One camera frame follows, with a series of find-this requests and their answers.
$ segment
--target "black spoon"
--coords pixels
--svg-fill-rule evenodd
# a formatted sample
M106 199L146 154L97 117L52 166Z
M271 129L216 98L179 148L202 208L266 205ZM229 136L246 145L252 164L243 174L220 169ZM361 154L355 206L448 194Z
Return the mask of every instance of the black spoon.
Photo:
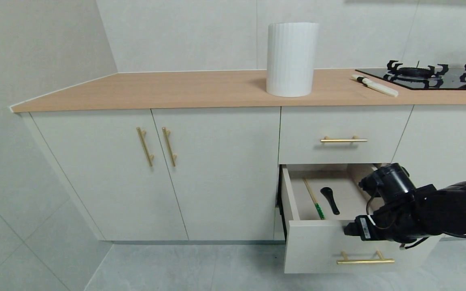
M335 215L339 215L339 210L337 209L337 205L335 205L335 201L333 200L333 191L330 187L324 187L320 190L321 194L327 199L328 203L330 204L330 208L332 208L332 212Z

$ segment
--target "gold handle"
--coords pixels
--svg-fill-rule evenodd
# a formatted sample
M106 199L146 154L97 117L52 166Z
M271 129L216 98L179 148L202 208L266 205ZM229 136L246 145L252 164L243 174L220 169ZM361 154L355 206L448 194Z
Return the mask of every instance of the gold handle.
M329 138L328 136L325 136L325 138L323 138L321 142L368 142L368 140L365 138L359 138L357 135L354 135L351 139Z
M394 259L385 259L381 251L377 250L378 259L367 260L349 260L345 252L341 252L344 259L337 260L338 265L355 265L355 264L394 264Z
M163 130L163 135L165 136L165 142L168 148L168 154L170 155L170 160L172 160L172 166L176 166L176 157L177 155L172 153L172 147L170 146L170 140L168 140L168 136L170 135L170 131L167 131L166 127L161 128Z
M143 151L145 152L146 160L148 160L148 165L152 167L152 160L154 159L154 155L148 153L148 149L146 148L144 136L146 135L146 131L142 131L139 127L136 128L138 132L139 140L141 141L141 147L143 147Z

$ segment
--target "black glass cooktop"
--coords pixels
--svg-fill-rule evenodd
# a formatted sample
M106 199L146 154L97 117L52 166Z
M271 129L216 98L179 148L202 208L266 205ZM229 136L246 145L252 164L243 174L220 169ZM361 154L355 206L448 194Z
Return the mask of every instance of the black glass cooktop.
M411 90L466 90L465 68L438 65L428 68L400 67L390 61L388 68L358 69L356 71L400 85Z

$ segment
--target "white vase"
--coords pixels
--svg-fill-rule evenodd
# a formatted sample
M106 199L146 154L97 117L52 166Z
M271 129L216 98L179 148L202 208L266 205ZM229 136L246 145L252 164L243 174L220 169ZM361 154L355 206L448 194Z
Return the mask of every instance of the white vase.
M269 25L266 91L281 97L310 94L319 24L312 22Z

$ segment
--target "robotic arm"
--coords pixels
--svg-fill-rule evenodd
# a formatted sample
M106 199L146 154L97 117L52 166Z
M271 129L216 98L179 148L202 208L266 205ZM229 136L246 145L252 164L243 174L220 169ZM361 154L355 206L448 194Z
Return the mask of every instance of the robotic arm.
M372 198L366 215L344 228L347 236L396 241L402 246L414 243L405 249L439 234L466 238L466 182L440 190L432 184L416 188L407 171L395 163L375 170L359 187ZM370 215L368 206L375 197L382 197L384 205Z

